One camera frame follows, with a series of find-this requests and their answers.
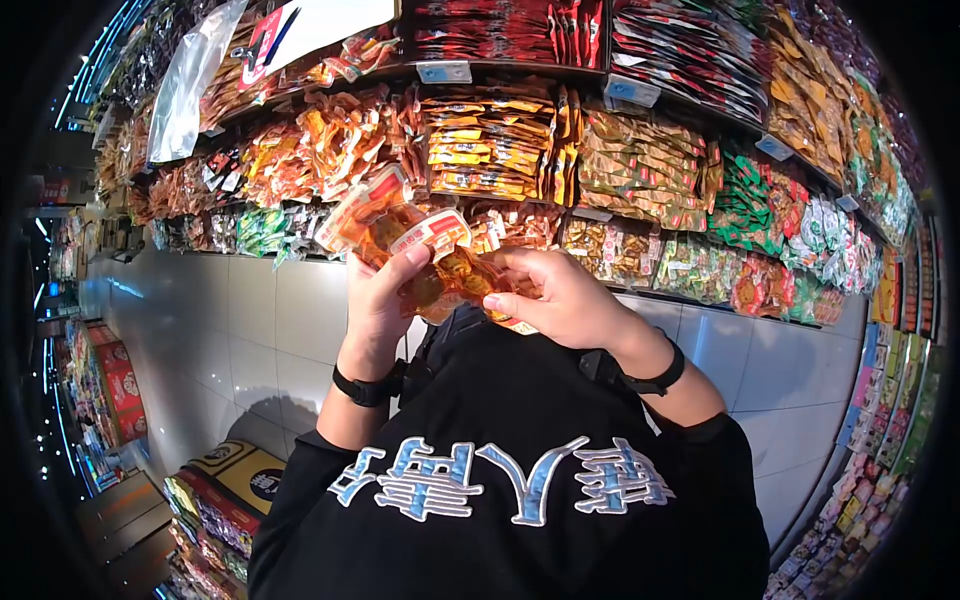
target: hand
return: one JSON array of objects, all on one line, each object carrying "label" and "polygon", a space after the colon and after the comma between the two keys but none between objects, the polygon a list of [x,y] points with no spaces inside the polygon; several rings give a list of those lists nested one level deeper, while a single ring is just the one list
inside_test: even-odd
[{"label": "hand", "polygon": [[490,294],[484,306],[527,322],[562,346],[605,348],[613,353],[625,328],[642,322],[566,252],[504,248],[492,258],[520,287],[529,279],[543,297]]},{"label": "hand", "polygon": [[410,328],[400,318],[396,291],[430,260],[430,249],[417,244],[392,256],[379,271],[353,252],[347,255],[347,336],[337,368],[350,380],[378,381],[396,360],[396,344]]}]

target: left hand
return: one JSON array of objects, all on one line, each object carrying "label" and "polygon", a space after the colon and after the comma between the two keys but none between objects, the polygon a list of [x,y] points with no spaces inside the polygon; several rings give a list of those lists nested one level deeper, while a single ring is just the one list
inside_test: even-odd
[{"label": "left hand", "polygon": [[396,344],[412,319],[400,318],[400,286],[430,260],[430,249],[417,244],[392,256],[379,271],[353,252],[347,255],[347,337],[337,368],[350,380],[378,381],[396,360]]}]

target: small snack packet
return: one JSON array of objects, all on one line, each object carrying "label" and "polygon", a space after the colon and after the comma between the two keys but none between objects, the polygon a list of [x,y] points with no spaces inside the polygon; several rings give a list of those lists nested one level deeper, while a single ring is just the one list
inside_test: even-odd
[{"label": "small snack packet", "polygon": [[[412,201],[399,165],[393,164],[367,185],[355,187],[315,239],[330,252],[353,251],[375,269],[414,244],[427,246],[431,261],[397,292],[404,317],[422,315],[439,324],[464,301],[482,306],[487,294],[516,291],[508,277],[470,250],[472,233],[459,211],[446,208],[427,215]],[[537,333],[523,321],[485,312],[491,321],[517,333]]]}]

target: pen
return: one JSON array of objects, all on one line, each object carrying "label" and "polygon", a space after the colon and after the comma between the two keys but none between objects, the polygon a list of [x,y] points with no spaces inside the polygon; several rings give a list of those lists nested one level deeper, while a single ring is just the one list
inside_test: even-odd
[{"label": "pen", "polygon": [[297,18],[298,14],[300,14],[300,7],[296,7],[294,11],[290,13],[290,17],[287,19],[287,22],[284,23],[283,27],[280,28],[280,33],[276,35],[273,45],[270,46],[270,52],[267,53],[267,58],[263,61],[264,66],[273,61],[274,55],[276,54],[276,49],[280,47],[280,42],[283,41],[283,37],[287,35],[288,31],[290,31],[290,26],[293,24],[294,19]]}]

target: transparent plastic bag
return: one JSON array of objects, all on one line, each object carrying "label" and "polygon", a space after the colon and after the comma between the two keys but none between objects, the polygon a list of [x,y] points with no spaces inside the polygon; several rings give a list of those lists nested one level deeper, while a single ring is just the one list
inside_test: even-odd
[{"label": "transparent plastic bag", "polygon": [[200,99],[213,81],[247,0],[231,0],[191,29],[177,46],[154,104],[147,141],[151,162],[193,154],[200,134]]}]

